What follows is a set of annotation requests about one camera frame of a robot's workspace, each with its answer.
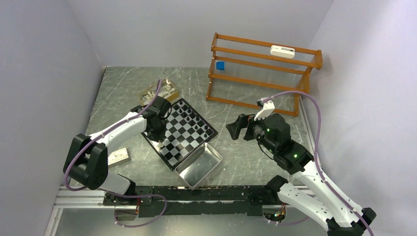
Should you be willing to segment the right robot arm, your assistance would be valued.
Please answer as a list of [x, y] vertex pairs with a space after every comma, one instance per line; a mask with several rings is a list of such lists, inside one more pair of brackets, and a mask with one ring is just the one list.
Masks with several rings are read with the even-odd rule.
[[314, 197], [298, 190], [281, 176], [275, 176], [265, 186], [266, 199], [276, 204], [289, 204], [316, 223], [329, 236], [361, 236], [376, 218], [375, 211], [362, 208], [345, 194], [317, 167], [313, 155], [291, 138], [291, 128], [279, 114], [256, 120], [254, 115], [241, 114], [235, 122], [226, 125], [233, 140], [246, 129], [244, 140], [255, 140], [266, 148], [272, 159], [290, 176], [307, 186]]

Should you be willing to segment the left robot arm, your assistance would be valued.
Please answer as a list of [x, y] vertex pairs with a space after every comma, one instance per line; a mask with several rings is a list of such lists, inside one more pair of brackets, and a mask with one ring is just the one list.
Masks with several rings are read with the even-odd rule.
[[108, 156], [126, 140], [141, 133], [151, 141], [163, 141], [170, 108], [168, 100], [156, 96], [148, 105], [134, 107], [122, 119], [99, 132], [75, 136], [63, 167], [64, 179], [77, 181], [81, 189], [110, 192], [125, 205], [134, 202], [136, 184], [111, 172]]

